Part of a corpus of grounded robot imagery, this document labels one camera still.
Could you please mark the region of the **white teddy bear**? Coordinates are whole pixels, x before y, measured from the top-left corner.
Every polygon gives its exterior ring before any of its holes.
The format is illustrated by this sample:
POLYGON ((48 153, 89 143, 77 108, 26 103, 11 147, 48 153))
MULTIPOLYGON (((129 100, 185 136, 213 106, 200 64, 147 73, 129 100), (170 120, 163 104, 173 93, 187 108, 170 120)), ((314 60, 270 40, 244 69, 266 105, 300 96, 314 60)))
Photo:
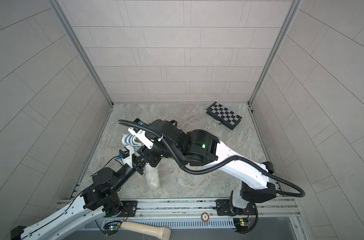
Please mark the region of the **white teddy bear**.
POLYGON ((144 162, 144 173, 147 185, 152 190, 157 190, 160 187, 160 178, 157 167, 152 167, 152 163, 157 159, 152 155, 151 151, 144 146, 144 144, 137 138, 134 137, 134 143, 136 146, 135 156, 142 162, 144 162))

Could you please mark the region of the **blue white striped sweater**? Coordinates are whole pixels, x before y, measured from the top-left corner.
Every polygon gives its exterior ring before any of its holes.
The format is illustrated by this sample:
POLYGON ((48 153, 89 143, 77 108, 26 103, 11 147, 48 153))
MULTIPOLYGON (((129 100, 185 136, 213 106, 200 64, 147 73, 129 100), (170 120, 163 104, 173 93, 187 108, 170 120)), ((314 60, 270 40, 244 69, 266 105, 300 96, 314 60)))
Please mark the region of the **blue white striped sweater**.
POLYGON ((135 151, 139 150, 144 145, 136 136, 128 134, 123 135, 122 144, 131 146, 135 151))

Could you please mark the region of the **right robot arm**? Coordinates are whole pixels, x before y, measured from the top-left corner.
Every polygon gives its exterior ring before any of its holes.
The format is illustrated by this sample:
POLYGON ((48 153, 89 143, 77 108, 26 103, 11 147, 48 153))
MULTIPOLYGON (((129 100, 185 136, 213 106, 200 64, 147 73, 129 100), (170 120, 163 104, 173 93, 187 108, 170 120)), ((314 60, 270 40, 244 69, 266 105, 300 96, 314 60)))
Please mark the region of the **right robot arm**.
POLYGON ((276 198, 273 167, 270 162, 256 163, 230 149, 218 137, 204 130, 184 133, 176 121, 156 120, 147 125, 136 121, 129 128, 141 144, 151 166, 163 158, 173 159, 182 171, 190 175, 205 175, 221 170, 241 181, 240 192, 231 193, 234 214, 255 213, 256 204, 276 198))

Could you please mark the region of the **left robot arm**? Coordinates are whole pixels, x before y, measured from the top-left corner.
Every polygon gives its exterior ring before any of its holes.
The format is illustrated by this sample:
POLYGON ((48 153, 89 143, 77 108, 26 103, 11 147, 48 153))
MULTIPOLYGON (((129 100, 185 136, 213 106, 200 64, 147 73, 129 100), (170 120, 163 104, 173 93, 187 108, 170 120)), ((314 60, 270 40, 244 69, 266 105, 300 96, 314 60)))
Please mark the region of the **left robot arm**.
POLYGON ((11 231, 13 240, 62 240, 90 222, 103 217, 132 217, 135 207, 123 203, 118 191, 144 162, 135 162, 136 150, 126 146, 118 157, 123 165, 118 171, 105 167, 93 175, 93 183, 69 204, 31 226, 17 226, 11 231))

